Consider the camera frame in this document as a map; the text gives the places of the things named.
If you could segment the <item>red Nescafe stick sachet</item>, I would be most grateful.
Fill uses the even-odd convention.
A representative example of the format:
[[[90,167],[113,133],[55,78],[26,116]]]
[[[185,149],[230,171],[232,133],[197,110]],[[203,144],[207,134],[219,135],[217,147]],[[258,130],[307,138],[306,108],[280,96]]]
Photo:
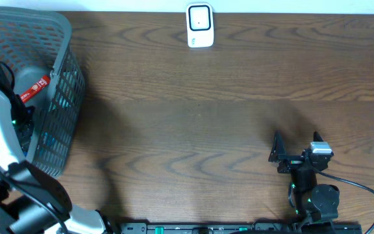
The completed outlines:
[[[35,95],[41,92],[45,87],[49,86],[51,78],[48,75],[42,76],[40,80],[34,83],[28,90],[26,90],[20,98],[23,103],[30,101]]]

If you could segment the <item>white barcode scanner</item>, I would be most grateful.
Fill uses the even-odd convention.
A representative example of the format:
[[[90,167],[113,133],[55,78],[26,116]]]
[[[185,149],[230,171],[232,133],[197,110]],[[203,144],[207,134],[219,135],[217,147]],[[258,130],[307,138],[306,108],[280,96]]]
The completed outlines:
[[[190,48],[211,47],[214,43],[213,10],[208,3],[192,3],[186,8],[187,42]]]

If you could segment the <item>grey plastic mesh basket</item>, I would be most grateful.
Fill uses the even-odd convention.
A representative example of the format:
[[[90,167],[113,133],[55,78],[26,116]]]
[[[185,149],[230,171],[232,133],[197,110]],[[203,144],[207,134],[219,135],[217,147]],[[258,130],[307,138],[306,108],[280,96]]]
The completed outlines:
[[[71,50],[71,24],[56,12],[0,6],[0,61],[22,94],[44,75],[51,82],[26,106],[35,108],[26,159],[52,177],[65,169],[85,80]]]

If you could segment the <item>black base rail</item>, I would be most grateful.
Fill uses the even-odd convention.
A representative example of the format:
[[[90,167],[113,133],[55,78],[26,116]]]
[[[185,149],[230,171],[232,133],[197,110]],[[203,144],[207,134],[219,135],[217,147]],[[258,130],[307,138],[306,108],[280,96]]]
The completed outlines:
[[[121,223],[122,234],[361,234],[358,224],[310,224],[298,228],[291,224],[256,222],[254,224],[146,224]]]

